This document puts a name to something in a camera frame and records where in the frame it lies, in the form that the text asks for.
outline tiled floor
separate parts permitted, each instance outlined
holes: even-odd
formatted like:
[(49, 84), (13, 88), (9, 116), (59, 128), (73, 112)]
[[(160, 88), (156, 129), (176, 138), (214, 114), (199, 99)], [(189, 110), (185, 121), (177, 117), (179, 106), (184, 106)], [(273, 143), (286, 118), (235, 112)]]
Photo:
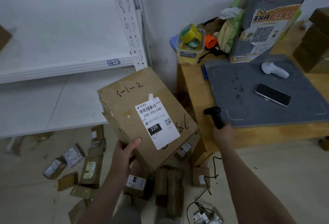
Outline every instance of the tiled floor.
[[(104, 126), (104, 131), (107, 150), (101, 181), (109, 171), (117, 141), (108, 125)], [(4, 153), (9, 140), (0, 141), (1, 223), (70, 223), (68, 212), (80, 199), (70, 196), (70, 189), (57, 192), (57, 181), (45, 179), (42, 172), (56, 156), (74, 143), (78, 142), (86, 151), (90, 145), (90, 132), (89, 127), (58, 131), (36, 147), (33, 138), (26, 137), (19, 158)], [(242, 149), (239, 154), (278, 196), (297, 223), (329, 223), (329, 152), (322, 151), (314, 142), (302, 140)], [(186, 207), (202, 189), (190, 186), (191, 171), (187, 161), (181, 163), (172, 157), (167, 163), (184, 168), (184, 223), (188, 223)], [(80, 163), (75, 168), (67, 168), (63, 175), (76, 170), (80, 173), (82, 165)], [(216, 172), (220, 176), (217, 180), (211, 180), (212, 196), (205, 193), (200, 202), (215, 208), (225, 223), (235, 224), (237, 219), (221, 161), (216, 161)], [(143, 202), (142, 206), (144, 224), (155, 223), (157, 216), (163, 212), (154, 206), (154, 197)], [(191, 222), (195, 210), (196, 207), (191, 206), (188, 211)]]

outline clear plastic bin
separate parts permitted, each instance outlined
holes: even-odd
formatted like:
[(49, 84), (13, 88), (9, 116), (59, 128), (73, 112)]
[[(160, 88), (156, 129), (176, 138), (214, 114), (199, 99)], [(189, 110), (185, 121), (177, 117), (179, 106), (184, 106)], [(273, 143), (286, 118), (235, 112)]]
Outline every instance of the clear plastic bin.
[(198, 60), (205, 49), (206, 31), (198, 28), (198, 32), (202, 35), (202, 42), (195, 50), (192, 50), (183, 44), (183, 40), (180, 38), (181, 33), (179, 33), (176, 41), (177, 62), (179, 64), (195, 65), (198, 63)]

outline gray mat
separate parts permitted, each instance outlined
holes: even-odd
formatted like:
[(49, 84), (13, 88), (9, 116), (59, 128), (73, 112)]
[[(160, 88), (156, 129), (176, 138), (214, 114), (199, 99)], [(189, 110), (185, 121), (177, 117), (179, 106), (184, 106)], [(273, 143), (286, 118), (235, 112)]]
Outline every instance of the gray mat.
[[(273, 61), (290, 74), (287, 79), (263, 73), (262, 62), (212, 60), (205, 63), (223, 120), (236, 127), (329, 121), (328, 102), (300, 69), (283, 55), (275, 56)], [(289, 106), (280, 106), (257, 95), (254, 91), (258, 83), (291, 96)]]

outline wooden table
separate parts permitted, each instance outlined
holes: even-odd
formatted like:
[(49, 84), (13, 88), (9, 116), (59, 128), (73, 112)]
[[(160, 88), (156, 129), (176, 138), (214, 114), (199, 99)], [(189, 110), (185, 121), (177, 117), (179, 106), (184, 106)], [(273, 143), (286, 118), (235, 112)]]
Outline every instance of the wooden table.
[[(278, 41), (271, 54), (286, 54), (301, 69), (292, 56), (293, 51), (300, 43), (305, 31), (299, 29), (300, 23), (294, 24), (284, 40)], [(177, 66), (177, 95), (185, 92), (185, 85), (191, 99), (201, 138), (195, 147), (190, 163), (199, 166), (214, 152), (219, 151), (213, 137), (214, 123), (211, 116), (203, 114), (203, 110), (215, 106), (208, 81), (203, 79), (200, 65), (207, 60), (218, 59), (212, 54), (207, 55), (200, 64)], [(329, 74), (305, 73), (315, 88), (329, 101)], [(269, 143), (285, 142), (296, 139), (309, 139), (329, 135), (329, 122), (307, 124), (289, 124), (276, 126), (261, 126), (250, 128), (236, 128), (237, 139), (235, 148), (245, 148)]]

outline smartphone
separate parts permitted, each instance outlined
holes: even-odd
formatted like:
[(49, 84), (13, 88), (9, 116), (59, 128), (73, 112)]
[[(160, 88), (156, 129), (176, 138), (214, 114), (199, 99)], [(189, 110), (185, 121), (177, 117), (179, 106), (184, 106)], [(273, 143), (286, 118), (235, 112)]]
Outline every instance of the smartphone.
[(268, 98), (269, 100), (281, 105), (281, 106), (288, 106), (291, 100), (291, 97), (287, 94), (279, 92), (267, 85), (259, 83), (256, 86), (255, 93), (264, 98)]

